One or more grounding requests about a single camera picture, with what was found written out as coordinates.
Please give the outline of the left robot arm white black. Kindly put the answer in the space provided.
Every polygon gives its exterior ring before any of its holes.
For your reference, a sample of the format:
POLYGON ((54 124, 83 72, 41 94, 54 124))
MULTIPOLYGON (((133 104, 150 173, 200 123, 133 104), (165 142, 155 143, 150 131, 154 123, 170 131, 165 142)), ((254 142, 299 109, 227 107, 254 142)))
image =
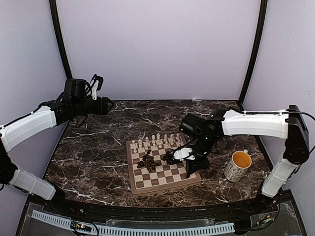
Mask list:
POLYGON ((34 111, 0 127, 0 182, 12 185, 31 195, 50 201, 58 214, 69 211, 64 193, 52 183, 23 170, 14 164, 8 153, 38 133, 68 121, 87 118, 88 115, 106 115, 114 106, 108 97, 99 97, 104 78, 93 75, 90 82, 84 79, 67 79, 64 91, 55 100, 41 103, 34 111))

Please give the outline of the wooden chess board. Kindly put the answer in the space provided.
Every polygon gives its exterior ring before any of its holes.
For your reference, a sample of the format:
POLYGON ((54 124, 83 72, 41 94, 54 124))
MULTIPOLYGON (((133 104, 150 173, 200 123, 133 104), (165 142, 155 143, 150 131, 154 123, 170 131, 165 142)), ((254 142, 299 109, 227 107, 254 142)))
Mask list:
POLYGON ((198 172, 186 178, 186 162, 168 165, 162 160, 167 151, 176 149, 186 143, 183 134, 165 134, 163 138, 156 135, 144 139, 126 141, 126 156, 130 187, 134 196, 144 196, 159 193, 166 190, 194 186, 201 183, 198 172), (161 163, 155 171, 148 172, 146 168, 137 168, 142 156, 151 150, 150 155, 155 161, 161 163))

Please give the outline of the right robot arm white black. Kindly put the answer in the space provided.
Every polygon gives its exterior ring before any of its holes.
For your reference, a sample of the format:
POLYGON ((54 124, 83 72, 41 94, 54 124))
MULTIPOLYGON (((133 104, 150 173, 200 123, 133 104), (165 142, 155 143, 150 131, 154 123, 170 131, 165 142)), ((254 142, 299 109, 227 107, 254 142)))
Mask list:
POLYGON ((312 152, 309 132, 296 105, 286 110, 248 112, 215 109, 206 119, 187 114, 179 130, 192 138, 194 145, 186 144, 173 151, 176 161, 187 161, 187 173, 209 167, 208 155, 214 144, 223 136, 270 136, 285 140, 285 150, 268 177, 260 195, 251 203, 255 213, 262 213, 270 205, 270 198, 277 195, 289 177, 305 163, 312 152))

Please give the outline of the patterned mug yellow inside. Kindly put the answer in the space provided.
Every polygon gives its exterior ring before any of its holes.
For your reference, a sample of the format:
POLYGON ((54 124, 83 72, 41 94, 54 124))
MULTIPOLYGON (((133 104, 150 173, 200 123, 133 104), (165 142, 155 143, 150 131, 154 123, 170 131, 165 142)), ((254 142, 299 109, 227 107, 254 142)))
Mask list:
POLYGON ((233 153, 224 170, 224 176, 230 182, 238 182, 245 176, 251 165, 252 158, 249 156, 246 149, 243 151, 236 151, 233 153))

